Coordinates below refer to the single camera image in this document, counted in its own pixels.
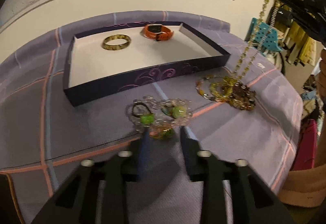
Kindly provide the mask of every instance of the silver bolt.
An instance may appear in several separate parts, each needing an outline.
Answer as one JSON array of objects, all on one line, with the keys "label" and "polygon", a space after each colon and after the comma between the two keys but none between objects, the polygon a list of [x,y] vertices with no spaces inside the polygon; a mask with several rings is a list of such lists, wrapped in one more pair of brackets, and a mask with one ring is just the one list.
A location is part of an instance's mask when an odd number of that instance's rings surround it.
[{"label": "silver bolt", "polygon": [[95,162],[94,162],[94,160],[82,160],[81,162],[80,162],[80,164],[81,164],[81,166],[83,166],[83,167],[92,167],[92,166],[94,166],[94,164],[95,164]]},{"label": "silver bolt", "polygon": [[235,163],[238,167],[246,167],[248,165],[248,162],[246,160],[237,160]]},{"label": "silver bolt", "polygon": [[197,155],[202,158],[208,158],[211,156],[211,152],[208,150],[201,150],[197,152]]},{"label": "silver bolt", "polygon": [[130,157],[131,155],[132,155],[132,152],[129,150],[123,150],[118,153],[118,156],[121,158],[127,158],[127,157]]}]

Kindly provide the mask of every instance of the box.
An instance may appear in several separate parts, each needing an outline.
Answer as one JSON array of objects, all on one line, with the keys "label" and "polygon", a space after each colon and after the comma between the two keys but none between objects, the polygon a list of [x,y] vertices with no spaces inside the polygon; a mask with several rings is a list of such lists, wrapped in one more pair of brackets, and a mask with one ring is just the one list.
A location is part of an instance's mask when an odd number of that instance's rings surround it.
[{"label": "box", "polygon": [[[167,26],[174,35],[154,41],[143,35],[150,23]],[[102,48],[111,35],[125,34],[130,45],[122,50]],[[76,34],[67,51],[63,87],[73,106],[110,94],[198,71],[224,66],[230,54],[211,39],[176,21],[138,22]]]}]

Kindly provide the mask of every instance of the plaid tablecloth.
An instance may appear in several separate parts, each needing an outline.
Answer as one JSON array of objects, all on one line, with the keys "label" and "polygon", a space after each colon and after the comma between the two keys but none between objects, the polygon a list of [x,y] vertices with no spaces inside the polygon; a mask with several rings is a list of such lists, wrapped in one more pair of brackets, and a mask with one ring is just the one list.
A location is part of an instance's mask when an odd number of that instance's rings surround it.
[{"label": "plaid tablecloth", "polygon": [[[137,137],[126,108],[145,95],[191,100],[194,116],[188,133],[204,148],[224,160],[247,159],[275,192],[284,182],[295,157],[302,100],[263,56],[257,57],[243,79],[257,92],[253,112],[199,96],[195,81],[208,72],[166,78],[71,106],[63,93],[62,77],[73,35],[138,21],[183,21],[201,31],[231,53],[225,67],[210,71],[220,75],[234,68],[246,46],[220,20],[180,12],[133,11],[68,24],[8,57],[0,65],[0,173],[13,179],[26,223],[82,159],[108,159]],[[198,223],[202,185],[187,179],[178,137],[151,140],[148,161],[144,179],[128,184],[130,223]]]}]

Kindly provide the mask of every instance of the watch face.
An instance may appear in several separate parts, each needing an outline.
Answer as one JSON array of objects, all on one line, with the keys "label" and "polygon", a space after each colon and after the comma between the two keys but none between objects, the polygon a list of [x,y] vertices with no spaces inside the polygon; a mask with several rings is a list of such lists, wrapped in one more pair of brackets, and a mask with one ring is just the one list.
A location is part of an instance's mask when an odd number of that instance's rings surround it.
[{"label": "watch face", "polygon": [[161,32],[162,25],[149,25],[148,26],[148,31],[151,33],[160,33]]}]

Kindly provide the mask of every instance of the wall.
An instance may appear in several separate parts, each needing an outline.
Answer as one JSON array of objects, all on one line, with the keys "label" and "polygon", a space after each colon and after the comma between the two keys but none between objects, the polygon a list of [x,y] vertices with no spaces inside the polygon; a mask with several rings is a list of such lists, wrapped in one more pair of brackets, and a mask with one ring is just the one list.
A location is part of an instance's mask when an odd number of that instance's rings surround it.
[{"label": "wall", "polygon": [[111,12],[169,10],[227,21],[244,38],[263,0],[53,0],[19,18],[0,34],[0,62],[28,41],[70,22]]}]

